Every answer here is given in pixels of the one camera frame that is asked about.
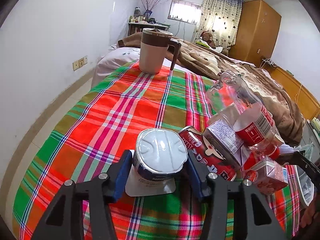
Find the metal screw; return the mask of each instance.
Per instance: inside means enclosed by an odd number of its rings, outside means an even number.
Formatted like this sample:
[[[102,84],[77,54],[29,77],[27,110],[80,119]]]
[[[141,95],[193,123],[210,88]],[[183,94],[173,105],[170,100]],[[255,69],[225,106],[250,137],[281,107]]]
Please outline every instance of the metal screw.
[[[211,173],[208,174],[208,177],[209,177],[210,179],[216,179],[216,178],[218,177],[218,175],[215,174],[215,173],[213,173],[213,172],[211,172]]]
[[[71,179],[68,179],[68,180],[66,180],[66,181],[64,182],[64,185],[65,185],[65,186],[71,186],[72,183],[73,183],[73,181],[72,181]]]
[[[243,183],[244,185],[246,185],[246,186],[251,186],[251,185],[252,185],[251,180],[248,180],[248,179],[244,179],[242,183]]]
[[[106,179],[107,177],[108,177],[108,174],[106,174],[106,173],[99,174],[99,179]]]

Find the plastic bottle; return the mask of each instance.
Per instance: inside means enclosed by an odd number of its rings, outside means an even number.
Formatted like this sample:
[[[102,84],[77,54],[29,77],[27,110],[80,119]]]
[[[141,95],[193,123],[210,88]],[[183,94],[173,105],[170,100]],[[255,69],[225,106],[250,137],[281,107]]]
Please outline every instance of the plastic bottle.
[[[206,98],[217,113],[234,104],[239,116],[234,123],[228,124],[236,134],[256,154],[273,159],[278,157],[279,149],[273,142],[275,122],[240,76],[232,71],[222,73],[218,82],[207,91]]]

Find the floor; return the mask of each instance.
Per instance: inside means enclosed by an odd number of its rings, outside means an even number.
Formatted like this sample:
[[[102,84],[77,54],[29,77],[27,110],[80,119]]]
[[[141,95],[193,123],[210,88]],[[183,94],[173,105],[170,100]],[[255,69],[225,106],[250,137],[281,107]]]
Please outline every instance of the floor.
[[[14,203],[16,192],[19,188],[19,185],[23,179],[23,176],[28,169],[31,161],[37,154],[38,150],[42,147],[44,142],[49,137],[50,133],[57,125],[57,123],[62,119],[62,117],[91,89],[92,78],[89,79],[84,85],[82,85],[76,92],[74,92],[59,108],[58,110],[49,118],[45,123],[39,133],[30,143],[26,153],[24,154],[17,172],[13,177],[12,184],[9,190],[6,203],[6,214],[4,220],[6,223],[9,222],[8,226],[10,228],[12,221],[12,206]]]

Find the bed sheet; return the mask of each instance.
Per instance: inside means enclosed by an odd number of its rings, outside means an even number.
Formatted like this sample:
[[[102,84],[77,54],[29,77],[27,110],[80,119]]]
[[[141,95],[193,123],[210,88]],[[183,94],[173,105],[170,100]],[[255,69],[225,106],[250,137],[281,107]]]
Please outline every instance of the bed sheet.
[[[139,63],[118,68],[85,95],[57,124],[30,164],[13,206],[13,232],[29,240],[46,207],[67,179],[90,180],[106,172],[125,149],[134,149],[147,128],[204,131],[214,114],[205,99],[212,81],[162,68],[142,73]],[[267,198],[288,238],[298,229],[299,193],[292,167],[289,186]],[[110,205],[118,239],[199,239],[206,205],[185,180],[172,194],[129,197]],[[85,239],[92,239],[89,203],[83,202]],[[233,202],[228,203],[226,239],[232,239]]]

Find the red can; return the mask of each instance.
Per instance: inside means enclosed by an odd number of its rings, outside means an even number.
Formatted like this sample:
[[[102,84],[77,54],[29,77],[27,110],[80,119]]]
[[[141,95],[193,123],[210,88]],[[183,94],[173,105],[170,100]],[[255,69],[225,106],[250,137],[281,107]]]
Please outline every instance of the red can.
[[[208,142],[208,140],[192,125],[178,132],[188,150],[192,150],[200,163],[207,165],[210,172],[214,172],[226,180],[236,178],[234,167]]]
[[[246,175],[244,176],[244,179],[248,179],[250,180],[251,182],[254,182],[254,180],[256,179],[257,177],[257,172],[256,171],[253,171],[253,170],[249,170]]]

